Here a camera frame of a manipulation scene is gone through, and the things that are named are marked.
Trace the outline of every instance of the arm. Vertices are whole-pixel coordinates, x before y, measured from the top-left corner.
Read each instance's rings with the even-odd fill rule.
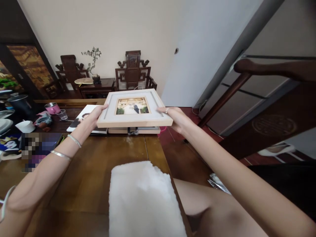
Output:
[[[96,107],[90,115],[71,133],[83,144],[93,129],[103,109],[107,105]],[[79,146],[67,137],[55,151],[73,157]],[[37,166],[34,172],[27,174],[10,195],[3,222],[0,223],[0,236],[23,236],[28,224],[45,193],[61,177],[69,161],[64,157],[50,153]]]
[[[179,108],[170,108],[172,127],[182,134],[216,173],[234,198],[269,236],[309,237],[316,224],[297,206],[240,163],[196,126]]]

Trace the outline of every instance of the leg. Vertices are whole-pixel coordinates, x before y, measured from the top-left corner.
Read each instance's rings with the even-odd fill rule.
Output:
[[[178,179],[174,182],[185,213],[201,217],[196,236],[267,237],[233,196]]]

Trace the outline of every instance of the wrist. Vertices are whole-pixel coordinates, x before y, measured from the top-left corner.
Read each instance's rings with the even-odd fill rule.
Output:
[[[197,127],[197,125],[194,124],[192,121],[185,123],[182,126],[181,135],[187,138],[192,133],[192,130],[194,130],[195,127]]]
[[[88,121],[83,121],[80,123],[76,129],[71,133],[71,135],[77,139],[77,141],[83,145],[84,141],[87,139],[87,137],[91,134],[93,129],[95,128],[93,123],[90,123]]]

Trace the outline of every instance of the white container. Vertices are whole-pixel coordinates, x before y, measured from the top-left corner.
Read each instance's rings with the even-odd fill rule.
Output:
[[[23,121],[15,125],[22,133],[31,133],[35,130],[32,121]]]

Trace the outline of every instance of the plant pot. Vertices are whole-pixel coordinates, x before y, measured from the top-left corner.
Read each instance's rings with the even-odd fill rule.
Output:
[[[92,79],[93,79],[93,84],[94,85],[100,85],[101,84],[100,76],[98,76],[98,74],[92,75]]]

